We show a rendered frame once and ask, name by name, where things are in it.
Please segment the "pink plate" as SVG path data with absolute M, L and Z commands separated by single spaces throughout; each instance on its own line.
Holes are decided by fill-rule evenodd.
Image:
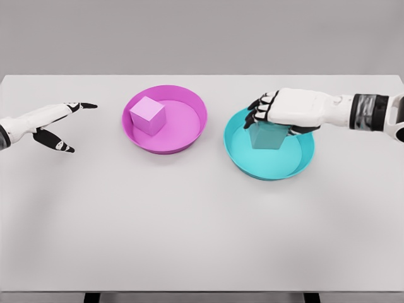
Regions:
M 137 93 L 121 117 L 126 136 L 140 148 L 168 155 L 191 146 L 205 129 L 208 111 L 193 91 L 158 85 Z

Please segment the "cyan block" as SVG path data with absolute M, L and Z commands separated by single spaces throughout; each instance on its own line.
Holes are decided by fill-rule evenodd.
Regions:
M 259 121 L 248 130 L 252 148 L 277 150 L 288 135 L 289 126 Z

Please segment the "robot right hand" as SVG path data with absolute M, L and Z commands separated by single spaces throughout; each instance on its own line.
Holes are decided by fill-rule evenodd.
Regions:
M 289 127 L 289 135 L 310 133 L 326 122 L 326 108 L 332 96 L 312 90 L 281 88 L 267 92 L 247 108 L 244 129 L 257 122 Z

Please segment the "cyan plate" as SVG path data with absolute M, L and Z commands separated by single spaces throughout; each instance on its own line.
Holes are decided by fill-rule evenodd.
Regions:
M 295 176 L 311 163 L 315 141 L 312 133 L 287 136 L 278 150 L 254 149 L 243 128 L 247 109 L 234 114 L 223 132 L 223 143 L 231 161 L 245 174 L 264 181 Z

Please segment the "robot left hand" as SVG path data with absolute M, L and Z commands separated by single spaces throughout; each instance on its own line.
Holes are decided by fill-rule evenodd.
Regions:
M 79 102 L 63 103 L 41 107 L 19 117 L 12 118 L 13 135 L 17 143 L 24 135 L 30 133 L 33 139 L 52 150 L 74 153 L 75 149 L 54 133 L 46 130 L 46 126 L 64 119 L 81 109 L 96 109 L 97 105 Z

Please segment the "pink block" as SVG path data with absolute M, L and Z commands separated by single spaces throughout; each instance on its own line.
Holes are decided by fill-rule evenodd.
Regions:
M 149 97 L 143 97 L 129 110 L 134 127 L 154 136 L 166 123 L 165 106 Z

